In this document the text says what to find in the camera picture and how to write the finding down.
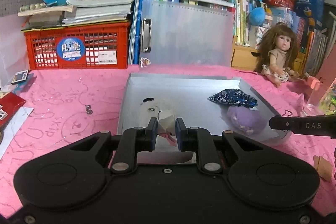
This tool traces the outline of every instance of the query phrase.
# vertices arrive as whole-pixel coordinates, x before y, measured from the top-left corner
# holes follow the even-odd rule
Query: doll hair
[[[285,23],[279,22],[266,31],[260,42],[260,55],[258,57],[257,72],[261,72],[263,65],[269,65],[269,51],[275,49],[277,38],[280,36],[290,37],[291,45],[286,54],[285,68],[293,68],[294,60],[297,57],[298,49],[296,35]]]

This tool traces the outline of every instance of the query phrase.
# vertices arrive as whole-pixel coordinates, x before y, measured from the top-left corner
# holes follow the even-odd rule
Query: binder
[[[138,4],[138,15],[137,15],[137,19],[136,19],[136,28],[135,28],[133,64],[139,64],[139,44],[140,44],[140,27],[141,27],[142,1],[143,0],[139,0],[139,4]]]
[[[134,0],[132,27],[129,33],[128,65],[132,65],[133,60],[134,60],[134,44],[135,44],[135,35],[136,35],[136,28],[137,28],[139,1],[140,0]]]
[[[231,65],[234,14],[203,6],[143,0],[140,67]]]

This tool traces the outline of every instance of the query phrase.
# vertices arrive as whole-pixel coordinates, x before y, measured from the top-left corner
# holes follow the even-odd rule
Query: clear plastic folder
[[[144,0],[140,66],[230,66],[233,23],[227,11]]]

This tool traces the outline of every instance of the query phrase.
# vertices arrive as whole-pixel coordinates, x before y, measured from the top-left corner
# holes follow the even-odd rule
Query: doll
[[[288,79],[292,80],[291,76],[296,76],[292,69],[298,53],[296,35],[286,24],[277,23],[265,33],[259,52],[256,69],[277,88]]]

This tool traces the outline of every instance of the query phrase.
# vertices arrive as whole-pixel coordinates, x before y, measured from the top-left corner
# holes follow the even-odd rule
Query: pink ribbon
[[[166,138],[170,145],[176,146],[177,140],[175,140],[174,138],[172,138],[172,136],[170,135],[169,132],[161,133],[161,134],[158,134],[158,135],[160,135],[161,137]]]

